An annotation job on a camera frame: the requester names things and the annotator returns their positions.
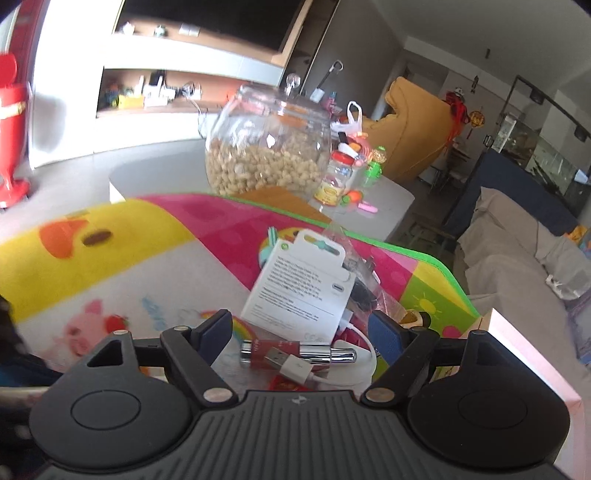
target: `fish tank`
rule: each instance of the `fish tank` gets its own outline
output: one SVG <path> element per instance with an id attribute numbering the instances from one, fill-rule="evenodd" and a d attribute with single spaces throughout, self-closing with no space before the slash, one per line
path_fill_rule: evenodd
<path id="1" fill-rule="evenodd" d="M 591 193 L 586 173 L 554 148 L 539 130 L 506 114 L 491 148 L 517 163 L 578 216 Z"/>

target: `jar lid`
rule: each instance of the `jar lid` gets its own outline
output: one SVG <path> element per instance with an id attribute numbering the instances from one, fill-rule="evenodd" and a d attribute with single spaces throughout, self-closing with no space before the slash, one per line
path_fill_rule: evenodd
<path id="1" fill-rule="evenodd" d="M 330 158 L 332 158 L 333 160 L 336 160 L 339 163 L 343 163 L 343 164 L 349 165 L 349 166 L 353 165 L 353 162 L 355 162 L 353 157 L 350 157 L 346 153 L 340 152 L 338 150 L 335 150 L 334 152 L 332 152 L 330 155 Z"/>
<path id="2" fill-rule="evenodd" d="M 329 113 L 318 104 L 302 96 L 288 97 L 284 92 L 271 87 L 242 85 L 236 95 L 243 100 L 263 104 L 279 115 L 322 122 L 330 120 Z"/>

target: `yellow sofa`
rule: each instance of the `yellow sofa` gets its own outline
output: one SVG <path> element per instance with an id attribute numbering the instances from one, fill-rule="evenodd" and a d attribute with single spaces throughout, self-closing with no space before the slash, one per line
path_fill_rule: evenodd
<path id="1" fill-rule="evenodd" d="M 386 148 L 384 175 L 396 182 L 412 180 L 439 156 L 453 126 L 450 106 L 421 87 L 397 78 L 385 96 L 394 113 L 373 121 L 363 131 L 375 148 Z"/>

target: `pink pig print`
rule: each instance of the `pink pig print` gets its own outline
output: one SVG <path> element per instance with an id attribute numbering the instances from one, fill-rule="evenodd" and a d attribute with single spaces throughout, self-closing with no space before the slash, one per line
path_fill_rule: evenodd
<path id="1" fill-rule="evenodd" d="M 119 315 L 103 314 L 101 300 L 84 305 L 82 313 L 73 316 L 63 330 L 63 336 L 54 338 L 54 345 L 41 354 L 50 366 L 65 371 L 78 358 L 89 353 L 105 336 L 115 330 L 127 328 L 127 319 Z"/>

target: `white plastic bag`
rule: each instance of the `white plastic bag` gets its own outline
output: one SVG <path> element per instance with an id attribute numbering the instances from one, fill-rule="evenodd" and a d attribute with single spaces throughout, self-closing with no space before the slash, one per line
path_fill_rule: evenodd
<path id="1" fill-rule="evenodd" d="M 357 120 L 355 120 L 355 118 L 353 117 L 353 113 L 351 113 L 351 105 L 355 105 L 357 107 L 357 110 L 359 111 L 359 115 L 357 116 Z M 349 123 L 342 124 L 340 122 L 332 122 L 330 124 L 330 130 L 335 135 L 337 135 L 339 132 L 345 132 L 345 134 L 350 137 L 357 135 L 357 133 L 363 131 L 362 123 L 361 123 L 362 117 L 363 117 L 363 112 L 362 112 L 359 104 L 357 102 L 351 101 L 347 105 L 347 118 L 349 119 Z"/>

